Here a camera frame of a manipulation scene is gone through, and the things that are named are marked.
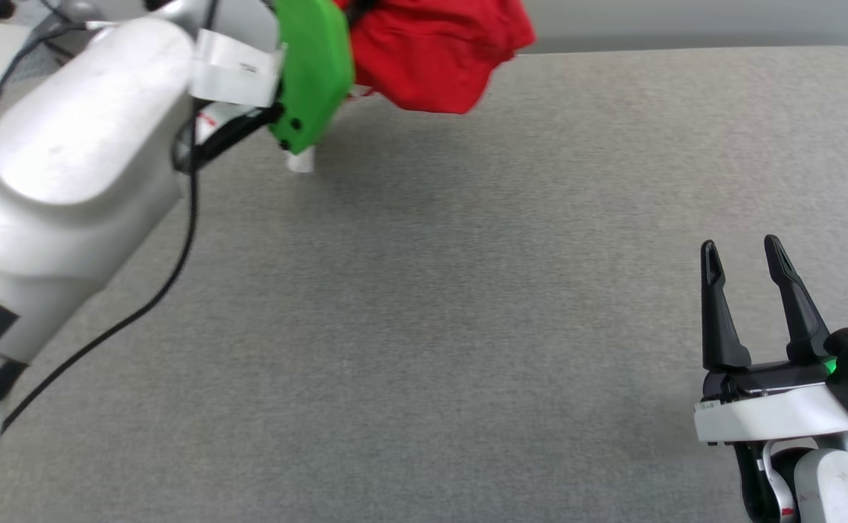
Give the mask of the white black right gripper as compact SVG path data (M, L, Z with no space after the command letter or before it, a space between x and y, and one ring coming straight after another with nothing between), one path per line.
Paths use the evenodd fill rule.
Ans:
M825 350L829 329L779 237L766 235L764 251L781 295L790 362L751 365L724 294L725 272L716 244L707 240L700 245L702 362L710 371L694 406L700 442L780 441L848 431L848 411L825 384L836 368Z

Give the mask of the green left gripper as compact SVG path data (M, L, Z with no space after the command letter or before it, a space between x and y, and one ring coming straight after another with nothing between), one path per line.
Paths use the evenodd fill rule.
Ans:
M334 0L275 0L285 54L278 116L268 129L291 172L310 174L314 148L355 82L350 24Z

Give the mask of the red white Bulls jersey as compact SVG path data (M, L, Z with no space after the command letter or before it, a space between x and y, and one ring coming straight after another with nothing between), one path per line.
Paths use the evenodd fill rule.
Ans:
M536 42L523 0L333 0L350 27L353 94L463 115Z

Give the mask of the white tape label band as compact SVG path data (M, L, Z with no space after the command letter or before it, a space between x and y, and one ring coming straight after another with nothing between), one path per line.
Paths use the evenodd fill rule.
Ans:
M200 30L189 94L209 102L267 108L280 85L285 57L286 44L265 52L224 34Z

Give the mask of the grey fabric table cover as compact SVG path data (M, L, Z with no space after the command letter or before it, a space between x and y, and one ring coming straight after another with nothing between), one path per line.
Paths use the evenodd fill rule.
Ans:
M470 115L353 100L202 173L187 268L8 431L0 523L745 523L697 440L699 248L848 327L848 46L530 55Z

